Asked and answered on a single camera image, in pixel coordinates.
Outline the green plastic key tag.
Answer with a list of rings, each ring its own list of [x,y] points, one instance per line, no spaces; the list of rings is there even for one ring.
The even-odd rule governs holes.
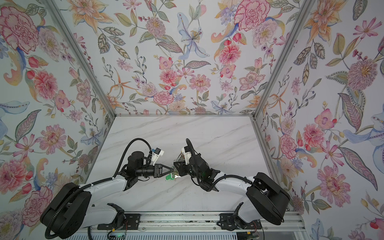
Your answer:
[[[169,174],[168,176],[166,176],[166,180],[167,180],[167,181],[174,181],[174,180],[175,180],[175,176]]]

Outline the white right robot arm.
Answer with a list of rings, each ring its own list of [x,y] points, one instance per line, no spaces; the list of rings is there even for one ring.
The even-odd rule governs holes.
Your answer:
[[[188,160],[174,161],[178,175],[196,179],[196,184],[205,192],[230,192],[247,198],[236,210],[236,218],[245,223],[264,219],[271,224],[281,225],[291,197],[275,181],[264,173],[254,177],[230,175],[210,168],[201,154]]]

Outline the aluminium corner frame post left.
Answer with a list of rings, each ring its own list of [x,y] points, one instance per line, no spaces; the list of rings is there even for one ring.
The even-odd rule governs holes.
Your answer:
[[[42,0],[43,6],[47,9],[48,13],[51,15],[53,21],[58,25],[59,31],[63,34],[64,39],[67,41],[69,47],[74,52],[74,56],[76,57],[77,62],[79,63],[82,70],[85,72],[88,80],[91,83],[91,86],[94,88],[96,94],[99,95],[100,101],[104,105],[104,109],[106,112],[112,116],[114,120],[116,118],[116,113],[113,110],[110,102],[108,101],[97,77],[95,76],[93,70],[91,69],[88,61],[83,55],[81,48],[79,47],[73,33],[68,27],[64,17],[60,13],[60,10],[54,1],[46,1]]]

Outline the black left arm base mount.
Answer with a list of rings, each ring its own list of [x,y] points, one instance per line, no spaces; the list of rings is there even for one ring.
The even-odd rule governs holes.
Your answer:
[[[141,214],[124,214],[117,216],[110,224],[101,224],[97,230],[138,230]]]

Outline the aluminium corner frame post right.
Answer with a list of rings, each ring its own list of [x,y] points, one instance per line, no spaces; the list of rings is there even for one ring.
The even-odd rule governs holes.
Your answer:
[[[279,55],[279,58],[277,59],[277,62],[272,70],[272,74],[268,81],[265,84],[262,84],[263,89],[260,102],[257,106],[257,108],[253,111],[252,120],[256,121],[257,118],[262,115],[263,107],[268,99],[268,96],[277,81],[278,75],[280,74],[283,67],[286,66],[286,61],[288,59],[288,56],[290,52],[293,50],[296,40],[298,39],[298,36],[300,34],[300,31],[302,30],[304,26],[304,21],[307,19],[308,15],[310,14],[311,8],[314,5],[314,2],[312,1],[301,1],[302,6],[300,10],[297,13],[296,20],[294,22],[294,25],[290,31],[290,36],[286,40],[286,44],[282,48],[281,54]]]

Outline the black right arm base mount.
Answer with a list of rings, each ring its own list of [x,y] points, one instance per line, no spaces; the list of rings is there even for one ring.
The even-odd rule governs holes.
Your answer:
[[[219,214],[219,221],[217,222],[217,226],[222,230],[234,231],[234,230],[261,230],[262,225],[259,220],[251,221],[250,223],[246,223],[235,214]]]

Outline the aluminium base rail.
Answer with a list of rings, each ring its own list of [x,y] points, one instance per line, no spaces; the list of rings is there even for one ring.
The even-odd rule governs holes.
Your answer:
[[[235,225],[230,218],[233,212],[125,212],[129,223],[122,232],[225,232],[227,228],[234,232],[304,232],[302,217],[296,212],[287,212],[284,222],[273,225],[264,219],[246,224],[244,229]]]

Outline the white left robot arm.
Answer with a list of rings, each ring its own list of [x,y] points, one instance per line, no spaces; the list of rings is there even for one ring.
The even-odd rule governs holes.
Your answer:
[[[119,162],[114,175],[90,184],[65,184],[40,217],[46,226],[45,238],[66,239],[79,229],[95,225],[106,225],[118,229],[125,225],[125,210],[114,203],[103,203],[113,194],[131,189],[140,177],[162,178],[172,173],[171,167],[156,161],[163,152],[156,149],[145,156],[133,152],[124,165]]]

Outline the aluminium corner frame post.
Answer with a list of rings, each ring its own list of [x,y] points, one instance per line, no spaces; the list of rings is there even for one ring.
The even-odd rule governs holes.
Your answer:
[[[312,1],[301,1],[302,6],[300,10],[297,13],[296,20],[294,22],[294,25],[290,31],[290,36],[286,40],[286,44],[282,48],[281,54],[279,55],[279,58],[277,59],[277,62],[272,70],[272,74],[268,81],[265,84],[262,84],[263,89],[260,102],[257,106],[257,108],[253,111],[252,120],[256,121],[257,118],[262,115],[263,107],[268,99],[268,96],[277,81],[278,75],[280,74],[283,67],[286,66],[286,61],[288,59],[288,56],[290,52],[293,50],[296,40],[298,39],[298,36],[300,34],[300,31],[302,30],[304,26],[304,21],[307,19],[308,15],[310,14],[311,8],[314,5],[314,2]]]
[[[77,62],[79,63],[82,70],[85,72],[88,80],[91,83],[91,86],[94,88],[96,94],[99,95],[100,101],[104,105],[104,109],[106,112],[112,116],[114,120],[116,118],[116,113],[113,110],[110,102],[108,101],[97,77],[95,76],[93,70],[91,69],[88,61],[83,55],[81,48],[79,47],[73,33],[68,27],[64,17],[60,13],[60,10],[54,1],[46,1],[42,0],[43,6],[47,9],[48,13],[51,15],[53,21],[58,25],[59,31],[63,34],[64,39],[67,41],[69,47],[74,52],[74,56],[76,57]]]

